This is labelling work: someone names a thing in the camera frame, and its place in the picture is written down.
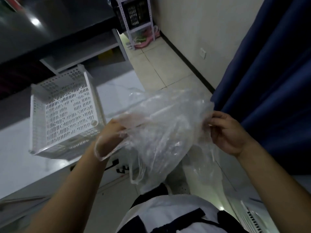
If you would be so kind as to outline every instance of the wall outlet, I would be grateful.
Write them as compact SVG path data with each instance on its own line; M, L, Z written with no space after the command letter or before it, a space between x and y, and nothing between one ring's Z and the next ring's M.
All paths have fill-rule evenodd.
M200 49L200 56L202 57L202 59L205 59L206 51L203 48Z

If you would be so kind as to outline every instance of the white table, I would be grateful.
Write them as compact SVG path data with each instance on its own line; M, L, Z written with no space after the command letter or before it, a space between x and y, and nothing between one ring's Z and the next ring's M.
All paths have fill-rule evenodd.
M144 91L129 61L94 68L89 72L95 79L104 115L127 107L130 88ZM66 167L80 157L67 161L29 154L30 88L0 101L0 108L0 200L8 196L23 197L23 192L27 192L25 187L40 180L46 180L41 183L51 188L58 186L59 179L63 180L68 175ZM66 171L57 177L58 182L53 184L53 174L65 168ZM110 182L114 178L112 174L104 174L102 182ZM45 193L42 184L37 188L40 188L40 195Z

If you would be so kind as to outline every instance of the white plastic basket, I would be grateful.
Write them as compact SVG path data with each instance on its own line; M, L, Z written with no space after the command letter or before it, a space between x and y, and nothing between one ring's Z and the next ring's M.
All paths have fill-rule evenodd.
M47 158L60 158L84 147L104 127L104 119L83 65L31 85L30 149Z

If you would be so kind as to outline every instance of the dark blue curtain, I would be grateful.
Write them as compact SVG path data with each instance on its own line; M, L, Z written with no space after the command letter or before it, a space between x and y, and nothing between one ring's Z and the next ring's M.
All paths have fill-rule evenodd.
M265 0L211 100L290 174L310 174L311 0Z

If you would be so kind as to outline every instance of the plastic bag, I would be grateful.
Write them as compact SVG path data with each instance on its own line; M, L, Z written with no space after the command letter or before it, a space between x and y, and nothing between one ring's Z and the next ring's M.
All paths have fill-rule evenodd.
M127 111L116 118L127 128L120 132L125 139L108 156L97 157L103 160L120 148L127 149L130 180L142 185L142 193L161 184L193 145L203 154L210 154L212 141L208 131L203 132L202 121L212 114L214 104L205 99L203 92L197 89L133 92L130 103ZM139 173L133 179L137 163Z

